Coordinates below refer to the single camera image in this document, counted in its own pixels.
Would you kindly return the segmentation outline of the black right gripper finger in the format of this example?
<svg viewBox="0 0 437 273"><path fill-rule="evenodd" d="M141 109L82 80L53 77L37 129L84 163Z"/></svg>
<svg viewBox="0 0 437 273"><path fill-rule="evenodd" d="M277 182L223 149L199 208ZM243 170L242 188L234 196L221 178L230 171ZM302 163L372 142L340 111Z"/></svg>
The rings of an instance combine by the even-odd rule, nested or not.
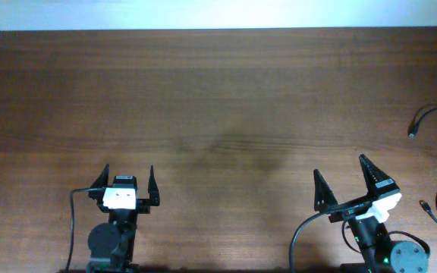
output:
<svg viewBox="0 0 437 273"><path fill-rule="evenodd" d="M389 175L373 164L364 154L359 156L359 161L365 179L367 193L395 192L395 182Z"/></svg>
<svg viewBox="0 0 437 273"><path fill-rule="evenodd" d="M314 210L316 212L327 212L338 205L331 188L325 182L324 177L318 169L313 171L314 177Z"/></svg>

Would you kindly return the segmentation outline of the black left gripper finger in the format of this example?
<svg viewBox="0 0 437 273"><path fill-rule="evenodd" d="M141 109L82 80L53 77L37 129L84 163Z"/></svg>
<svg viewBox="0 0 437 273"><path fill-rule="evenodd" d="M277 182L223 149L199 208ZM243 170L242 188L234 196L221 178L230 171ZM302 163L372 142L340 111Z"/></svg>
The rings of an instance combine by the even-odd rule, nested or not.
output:
<svg viewBox="0 0 437 273"><path fill-rule="evenodd" d="M156 183L154 175L154 167L150 166L149 181L148 181L148 194L149 194L149 205L150 206L160 206L160 194L159 188Z"/></svg>
<svg viewBox="0 0 437 273"><path fill-rule="evenodd" d="M101 174L91 184L90 189L102 189L108 186L109 164L106 164Z"/></svg>

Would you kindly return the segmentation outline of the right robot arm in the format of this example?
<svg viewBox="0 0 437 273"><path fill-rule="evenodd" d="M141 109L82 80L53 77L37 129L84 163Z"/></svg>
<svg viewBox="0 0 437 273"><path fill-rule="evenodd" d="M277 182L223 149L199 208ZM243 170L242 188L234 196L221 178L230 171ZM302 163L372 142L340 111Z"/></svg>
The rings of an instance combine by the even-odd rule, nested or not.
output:
<svg viewBox="0 0 437 273"><path fill-rule="evenodd" d="M393 240L385 222L402 195L396 182L374 165L364 154L359 156L367 192L365 196L338 203L319 170L313 171L314 210L329 217L331 223L341 222L350 227L362 263L347 263L340 272L426 272L430 248L418 237L400 231L410 240Z"/></svg>

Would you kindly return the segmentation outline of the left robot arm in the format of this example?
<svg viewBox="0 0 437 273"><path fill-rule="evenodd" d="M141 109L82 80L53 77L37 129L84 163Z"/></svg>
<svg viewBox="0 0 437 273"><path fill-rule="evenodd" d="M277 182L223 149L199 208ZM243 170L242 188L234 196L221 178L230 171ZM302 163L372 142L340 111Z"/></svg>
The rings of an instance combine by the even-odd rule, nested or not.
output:
<svg viewBox="0 0 437 273"><path fill-rule="evenodd" d="M99 210L108 214L108 220L90 231L87 238L90 261L86 271L137 272L132 260L138 216L149 214L152 207L160 205L154 169L149 171L146 198L138 196L135 176L118 175L111 184L108 178L109 166L106 165L88 193Z"/></svg>

